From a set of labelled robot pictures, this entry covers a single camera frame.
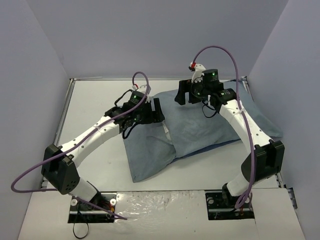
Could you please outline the white pillow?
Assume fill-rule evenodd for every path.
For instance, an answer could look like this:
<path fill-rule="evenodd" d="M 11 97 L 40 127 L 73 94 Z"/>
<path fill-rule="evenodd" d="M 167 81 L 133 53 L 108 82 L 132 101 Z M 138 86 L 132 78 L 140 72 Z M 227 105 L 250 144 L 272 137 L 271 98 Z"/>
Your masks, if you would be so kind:
<path fill-rule="evenodd" d="M 171 138 L 171 135 L 170 135 L 170 131 L 169 131 L 165 121 L 162 121 L 161 124 L 162 124 L 163 130 L 164 130 L 164 135 L 165 135 L 166 139 L 168 140 L 168 142 L 171 145 L 173 145 L 172 138 Z"/>

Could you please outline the blue patterned pillowcase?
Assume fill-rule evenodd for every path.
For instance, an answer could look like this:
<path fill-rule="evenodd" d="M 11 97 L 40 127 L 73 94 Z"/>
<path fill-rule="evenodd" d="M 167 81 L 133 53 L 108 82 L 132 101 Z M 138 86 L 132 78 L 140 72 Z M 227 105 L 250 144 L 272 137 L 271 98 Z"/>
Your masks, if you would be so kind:
<path fill-rule="evenodd" d="M 179 105 L 174 101 L 176 95 L 177 90 L 154 95 L 159 98 L 173 145 L 168 142 L 162 123 L 137 125 L 123 141 L 134 183 L 154 176 L 179 159 L 240 139 L 219 114 L 207 118 L 205 115 L 210 112 L 202 111 L 202 103 Z"/>

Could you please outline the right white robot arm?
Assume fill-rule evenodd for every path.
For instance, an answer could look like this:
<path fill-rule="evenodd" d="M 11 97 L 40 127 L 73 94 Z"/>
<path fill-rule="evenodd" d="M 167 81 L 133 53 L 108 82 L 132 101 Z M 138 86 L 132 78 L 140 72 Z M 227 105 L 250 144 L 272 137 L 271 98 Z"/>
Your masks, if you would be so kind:
<path fill-rule="evenodd" d="M 253 120 L 239 97 L 239 88 L 226 88 L 219 81 L 217 69 L 195 72 L 192 79 L 179 81 L 174 98 L 179 105 L 203 103 L 212 107 L 237 133 L 248 156 L 236 178 L 222 187 L 222 202 L 240 208 L 252 187 L 281 171 L 284 144 L 273 140 Z"/>

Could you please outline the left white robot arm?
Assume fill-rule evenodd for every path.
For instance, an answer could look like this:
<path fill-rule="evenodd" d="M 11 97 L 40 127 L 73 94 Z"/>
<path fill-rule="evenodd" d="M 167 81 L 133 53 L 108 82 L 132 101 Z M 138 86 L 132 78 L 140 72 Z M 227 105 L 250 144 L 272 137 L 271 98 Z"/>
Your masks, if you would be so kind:
<path fill-rule="evenodd" d="M 101 192 L 80 177 L 77 168 L 93 151 L 107 140 L 130 132 L 137 125 L 164 121 L 160 100 L 148 100 L 144 93 L 133 90 L 127 102 L 115 105 L 92 127 L 73 140 L 60 146 L 49 145 L 44 152 L 44 165 L 41 174 L 62 195 L 82 199 L 89 209 L 101 203 Z"/>

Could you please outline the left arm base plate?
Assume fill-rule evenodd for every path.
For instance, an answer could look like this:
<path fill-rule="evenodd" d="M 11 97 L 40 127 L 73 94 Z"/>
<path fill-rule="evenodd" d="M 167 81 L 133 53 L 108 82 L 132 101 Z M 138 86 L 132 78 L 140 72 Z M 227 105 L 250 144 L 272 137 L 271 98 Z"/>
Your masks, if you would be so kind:
<path fill-rule="evenodd" d="M 107 209 L 111 212 L 115 212 L 117 204 L 117 193 L 116 192 L 103 192 L 101 194 L 102 202 L 97 205 L 103 209 Z M 68 224 L 102 224 L 102 223 L 113 223 L 116 217 L 99 210 L 87 203 L 77 200 L 74 196 L 71 197 Z"/>

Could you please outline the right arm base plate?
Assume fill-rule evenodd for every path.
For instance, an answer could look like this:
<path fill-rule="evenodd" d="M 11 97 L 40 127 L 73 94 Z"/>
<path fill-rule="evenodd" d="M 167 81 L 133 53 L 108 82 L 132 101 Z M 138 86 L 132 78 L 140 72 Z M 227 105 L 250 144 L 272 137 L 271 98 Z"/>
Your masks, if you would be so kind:
<path fill-rule="evenodd" d="M 233 206 L 226 205 L 220 190 L 214 190 L 205 192 L 205 200 L 209 221 L 247 220 L 255 218 L 249 199 L 241 208 L 236 209 Z"/>

